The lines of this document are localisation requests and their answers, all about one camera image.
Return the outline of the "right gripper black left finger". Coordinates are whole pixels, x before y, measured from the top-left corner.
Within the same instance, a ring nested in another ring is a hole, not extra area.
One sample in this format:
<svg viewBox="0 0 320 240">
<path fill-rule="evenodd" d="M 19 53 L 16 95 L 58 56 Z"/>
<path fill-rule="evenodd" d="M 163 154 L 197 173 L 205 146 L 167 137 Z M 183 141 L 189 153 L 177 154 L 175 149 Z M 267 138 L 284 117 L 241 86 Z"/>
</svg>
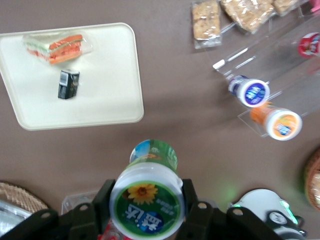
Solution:
<svg viewBox="0 0 320 240">
<path fill-rule="evenodd" d="M 77 205 L 59 215 L 47 208 L 33 213 L 1 236 L 2 240 L 96 240 L 106 229 L 110 214 L 111 192 L 114 179 L 102 185 L 91 202 Z"/>
</svg>

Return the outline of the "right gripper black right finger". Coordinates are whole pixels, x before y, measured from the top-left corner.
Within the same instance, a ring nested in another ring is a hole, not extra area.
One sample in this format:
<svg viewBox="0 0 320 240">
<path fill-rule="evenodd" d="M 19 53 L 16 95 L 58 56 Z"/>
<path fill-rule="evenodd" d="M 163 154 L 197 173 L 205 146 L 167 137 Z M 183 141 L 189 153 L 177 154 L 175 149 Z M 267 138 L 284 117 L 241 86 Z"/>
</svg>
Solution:
<svg viewBox="0 0 320 240">
<path fill-rule="evenodd" d="M 226 213 L 199 200 L 191 179 L 182 180 L 185 221 L 176 240 L 280 240 L 266 223 L 245 207 L 232 207 Z"/>
</svg>

